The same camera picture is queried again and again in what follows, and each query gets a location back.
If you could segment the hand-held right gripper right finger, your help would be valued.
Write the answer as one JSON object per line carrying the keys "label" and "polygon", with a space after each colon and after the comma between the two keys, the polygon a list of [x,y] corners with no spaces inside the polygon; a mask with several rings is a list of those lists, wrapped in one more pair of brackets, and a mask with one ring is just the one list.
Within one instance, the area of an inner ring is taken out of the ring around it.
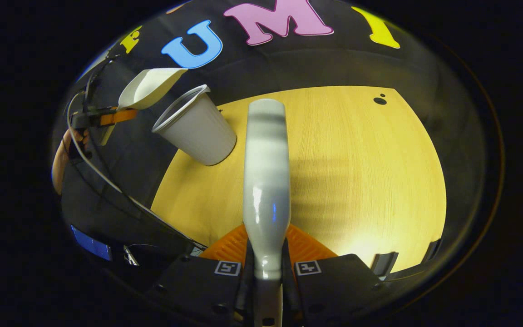
{"label": "hand-held right gripper right finger", "polygon": [[382,282],[357,255],[336,255],[293,225],[286,240],[284,290],[294,322],[350,323],[380,305]]}

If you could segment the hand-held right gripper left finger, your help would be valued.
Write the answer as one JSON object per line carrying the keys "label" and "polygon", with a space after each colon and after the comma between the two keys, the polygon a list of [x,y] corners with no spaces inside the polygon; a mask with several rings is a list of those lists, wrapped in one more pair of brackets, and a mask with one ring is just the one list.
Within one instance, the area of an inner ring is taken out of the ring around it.
{"label": "hand-held right gripper left finger", "polygon": [[247,232],[239,225],[201,256],[178,257],[152,286],[152,302],[179,319],[234,319]]}

